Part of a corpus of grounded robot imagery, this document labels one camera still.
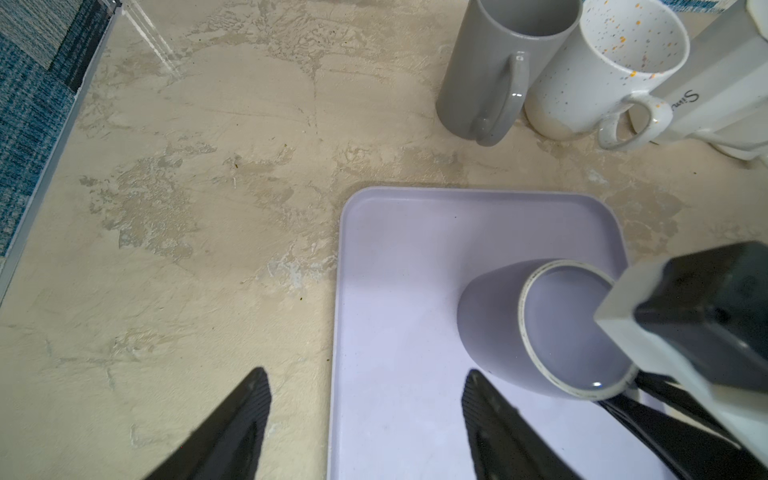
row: gray mug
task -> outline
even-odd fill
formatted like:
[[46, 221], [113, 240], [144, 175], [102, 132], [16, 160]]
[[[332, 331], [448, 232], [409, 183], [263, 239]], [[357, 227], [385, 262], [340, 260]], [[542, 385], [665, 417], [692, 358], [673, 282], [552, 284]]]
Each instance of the gray mug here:
[[496, 145], [580, 17], [581, 0], [470, 0], [437, 97], [445, 128]]

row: white mug handle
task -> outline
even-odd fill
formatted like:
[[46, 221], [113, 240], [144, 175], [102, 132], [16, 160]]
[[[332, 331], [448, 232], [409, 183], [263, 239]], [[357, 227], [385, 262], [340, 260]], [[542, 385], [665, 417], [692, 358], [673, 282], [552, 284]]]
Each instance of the white mug handle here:
[[616, 134], [621, 113], [609, 114], [598, 125], [598, 143], [605, 150], [632, 150], [645, 145], [667, 129], [672, 121], [672, 107], [644, 91], [635, 91], [621, 99], [625, 104], [638, 104], [648, 110], [648, 125], [629, 140], [620, 141]]

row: blue carpet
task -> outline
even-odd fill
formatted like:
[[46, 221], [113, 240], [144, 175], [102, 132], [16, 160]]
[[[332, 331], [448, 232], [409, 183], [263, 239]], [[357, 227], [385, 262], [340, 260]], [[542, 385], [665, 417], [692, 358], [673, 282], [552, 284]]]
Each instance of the blue carpet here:
[[82, 0], [49, 68], [0, 34], [0, 257], [8, 252], [110, 17], [99, 0]]

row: black lettering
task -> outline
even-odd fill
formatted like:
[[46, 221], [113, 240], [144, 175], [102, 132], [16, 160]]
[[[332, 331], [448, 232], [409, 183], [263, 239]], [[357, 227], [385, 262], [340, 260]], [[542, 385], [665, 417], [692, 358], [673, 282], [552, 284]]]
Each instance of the black lettering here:
[[685, 98], [690, 98], [690, 100], [686, 100], [686, 102], [689, 101], [690, 103], [694, 103], [696, 100], [699, 99], [699, 94], [691, 93], [692, 91], [693, 90], [689, 90], [689, 91], [685, 92], [685, 95], [683, 95], [683, 97], [685, 97]]

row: gray mug handle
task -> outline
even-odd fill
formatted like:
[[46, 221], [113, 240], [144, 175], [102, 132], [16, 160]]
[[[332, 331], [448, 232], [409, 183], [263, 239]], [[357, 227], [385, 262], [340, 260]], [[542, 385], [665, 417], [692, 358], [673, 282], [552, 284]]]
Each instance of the gray mug handle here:
[[509, 90], [507, 90], [507, 97], [504, 99], [504, 105], [502, 105], [498, 117], [490, 127], [487, 118], [477, 117], [474, 121], [475, 139], [483, 147], [493, 147], [504, 138], [517, 120], [525, 102], [525, 94], [528, 93], [528, 83], [531, 77], [528, 54], [519, 51], [509, 55], [508, 62]]

